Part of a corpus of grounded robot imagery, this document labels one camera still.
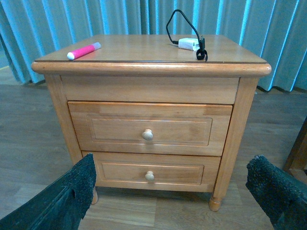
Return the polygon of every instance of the pink highlighter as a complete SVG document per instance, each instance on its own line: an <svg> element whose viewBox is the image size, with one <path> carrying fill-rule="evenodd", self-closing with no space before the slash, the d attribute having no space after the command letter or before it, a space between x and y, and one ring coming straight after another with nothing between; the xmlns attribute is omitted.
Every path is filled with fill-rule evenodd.
<svg viewBox="0 0 307 230"><path fill-rule="evenodd" d="M82 57L86 54L89 54L97 49L101 48L101 45L99 42L95 42L94 44L91 44L89 46L85 46L85 47L82 47L80 49L76 49L74 51L71 51L67 54L67 58L69 60L75 60L79 57Z"/></svg>

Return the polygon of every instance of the white charger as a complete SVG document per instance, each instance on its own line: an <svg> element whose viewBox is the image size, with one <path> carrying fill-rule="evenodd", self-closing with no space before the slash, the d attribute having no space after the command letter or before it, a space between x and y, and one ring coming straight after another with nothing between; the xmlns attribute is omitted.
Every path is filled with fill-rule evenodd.
<svg viewBox="0 0 307 230"><path fill-rule="evenodd" d="M178 41L178 48L196 51L200 48L200 45L196 38L181 38Z"/></svg>

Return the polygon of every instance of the nightstand top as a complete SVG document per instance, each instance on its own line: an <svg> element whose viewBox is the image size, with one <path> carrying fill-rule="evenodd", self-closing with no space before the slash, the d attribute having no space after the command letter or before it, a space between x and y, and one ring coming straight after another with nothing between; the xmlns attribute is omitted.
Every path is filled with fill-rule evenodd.
<svg viewBox="0 0 307 230"><path fill-rule="evenodd" d="M195 35L171 35L173 40ZM265 60L222 35L204 35L207 63L266 63ZM67 53L100 42L101 48L73 62L196 62L196 52L179 49L167 35L96 35L37 59L37 62L72 62Z"/></svg>
<svg viewBox="0 0 307 230"><path fill-rule="evenodd" d="M173 40L195 35L172 35ZM42 74L99 76L194 76L259 78L271 72L260 57L222 35L205 35L208 61L179 49L167 35L96 35L37 59ZM101 48L76 60L67 53L95 42Z"/></svg>

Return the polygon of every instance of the floor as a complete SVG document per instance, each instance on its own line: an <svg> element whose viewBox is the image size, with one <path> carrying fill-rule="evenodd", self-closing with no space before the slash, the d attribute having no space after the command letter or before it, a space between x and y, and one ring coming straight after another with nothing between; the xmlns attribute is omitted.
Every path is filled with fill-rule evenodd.
<svg viewBox="0 0 307 230"><path fill-rule="evenodd" d="M0 69L0 218L72 167L45 85L25 86ZM282 167L307 115L307 94L255 94L221 209L208 193L98 188L80 230L271 230L248 189L247 163L263 154Z"/></svg>

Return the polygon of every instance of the bottom drawer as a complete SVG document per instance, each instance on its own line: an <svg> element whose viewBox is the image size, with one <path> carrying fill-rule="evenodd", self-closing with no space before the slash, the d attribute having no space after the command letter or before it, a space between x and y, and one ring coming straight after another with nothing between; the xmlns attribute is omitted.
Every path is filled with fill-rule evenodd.
<svg viewBox="0 0 307 230"><path fill-rule="evenodd" d="M93 152L96 186L212 192L220 157Z"/></svg>

